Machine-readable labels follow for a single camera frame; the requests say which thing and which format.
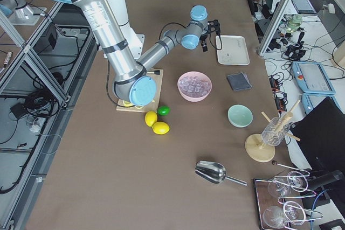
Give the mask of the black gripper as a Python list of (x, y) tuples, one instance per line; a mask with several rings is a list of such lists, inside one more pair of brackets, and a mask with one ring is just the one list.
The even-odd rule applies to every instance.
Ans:
[(208, 51), (206, 40), (208, 36), (211, 36), (213, 32), (215, 32), (216, 36), (220, 38), (220, 23), (217, 19), (208, 21), (208, 27), (205, 33), (201, 35), (201, 46), (202, 46), (203, 52)]

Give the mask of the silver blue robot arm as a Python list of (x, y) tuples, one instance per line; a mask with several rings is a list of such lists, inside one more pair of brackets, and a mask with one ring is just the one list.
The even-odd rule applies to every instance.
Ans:
[(189, 24), (180, 30), (168, 30), (153, 47), (138, 59), (133, 57), (116, 15), (126, 12), (125, 0), (53, 0), (79, 7), (87, 19), (114, 72), (113, 92), (135, 106), (146, 106), (155, 97), (156, 83), (147, 71), (178, 44), (195, 49), (200, 39), (210, 33), (208, 13), (204, 6), (194, 6)]

